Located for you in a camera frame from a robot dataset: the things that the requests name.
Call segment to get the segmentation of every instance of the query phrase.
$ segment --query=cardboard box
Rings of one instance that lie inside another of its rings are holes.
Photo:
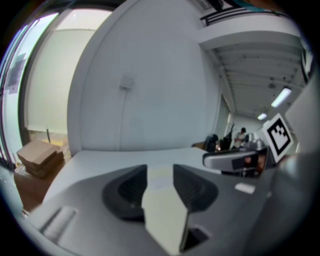
[[[62,153],[62,151],[59,151],[52,159],[49,160],[49,162],[47,162],[40,169],[33,169],[31,167],[26,166],[26,170],[35,176],[43,178],[48,173],[50,173],[63,159],[64,154]]]
[[[21,162],[33,170],[41,169],[57,154],[57,148],[49,143],[35,140],[17,152]]]
[[[198,142],[198,143],[193,144],[192,148],[198,148],[201,150],[205,150],[205,145],[206,145],[206,142],[202,141],[202,142]]]
[[[24,209],[31,212],[35,207],[42,204],[51,183],[64,165],[65,161],[61,160],[45,178],[29,173],[23,164],[15,169],[14,182]]]

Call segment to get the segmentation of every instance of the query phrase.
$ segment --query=small white sticker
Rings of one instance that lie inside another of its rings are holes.
[[[148,189],[150,190],[160,190],[173,186],[172,177],[156,177],[148,180]]]
[[[256,190],[256,187],[253,185],[245,184],[245,183],[238,183],[234,187],[236,190],[239,190],[244,193],[253,194]]]

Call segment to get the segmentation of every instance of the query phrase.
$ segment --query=glass door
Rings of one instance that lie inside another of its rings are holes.
[[[1,121],[7,157],[13,164],[18,160],[17,151],[23,146],[19,129],[18,104],[24,70],[33,48],[57,15],[58,13],[54,13],[35,20],[23,35],[10,63],[6,64],[8,72],[3,76],[4,87],[1,90],[3,93]]]
[[[22,29],[18,30],[18,32],[15,34],[15,36],[13,37],[11,43],[9,44],[3,58],[0,64],[0,98],[1,98],[1,102],[2,102],[2,97],[3,97],[3,87],[4,87],[4,77],[5,77],[5,73],[6,73],[6,66],[8,64],[9,58],[12,55],[14,48],[16,47],[18,41],[21,39],[21,37],[23,36],[23,34],[25,33],[26,29],[27,29],[27,25],[24,26]],[[10,156],[8,154],[8,150],[7,150],[7,146],[6,146],[6,142],[5,142],[5,138],[4,138],[4,133],[3,133],[3,127],[4,124],[2,122],[2,118],[0,120],[0,164],[4,165],[4,166],[8,166],[9,164],[11,164],[11,159]]]

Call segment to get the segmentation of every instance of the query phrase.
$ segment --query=ceiling light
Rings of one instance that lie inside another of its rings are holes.
[[[276,108],[290,95],[291,90],[287,87],[283,88],[278,97],[272,102],[271,106]]]
[[[258,116],[259,120],[263,120],[267,117],[267,115],[265,113],[262,113],[261,115]]]

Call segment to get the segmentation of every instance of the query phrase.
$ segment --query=black rubber pad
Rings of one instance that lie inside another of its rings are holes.
[[[173,184],[189,213],[205,211],[219,194],[214,183],[177,164],[173,165]]]
[[[142,197],[147,188],[147,166],[141,165],[114,179],[102,191],[105,206],[118,218],[144,222]]]

